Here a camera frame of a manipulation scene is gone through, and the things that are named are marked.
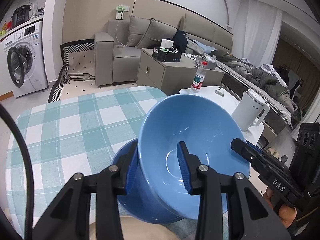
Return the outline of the person right hand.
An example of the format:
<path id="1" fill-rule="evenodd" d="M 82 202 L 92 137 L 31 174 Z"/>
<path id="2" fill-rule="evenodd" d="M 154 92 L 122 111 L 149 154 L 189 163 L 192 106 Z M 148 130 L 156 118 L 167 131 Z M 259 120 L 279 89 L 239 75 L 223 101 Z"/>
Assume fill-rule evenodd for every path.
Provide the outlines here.
<path id="1" fill-rule="evenodd" d="M 271 203 L 271 197 L 273 196 L 273 191 L 269 188 L 266 189 L 266 191 L 263 194 L 264 200 L 268 203 L 268 205 L 271 207 L 271 209 L 274 209 L 272 203 Z M 297 215 L 297 210 L 295 208 L 291 208 L 287 206 L 286 204 L 283 204 L 278 212 L 278 217 L 281 220 L 281 223 L 285 228 L 288 228 L 293 221 L 295 220 Z"/>

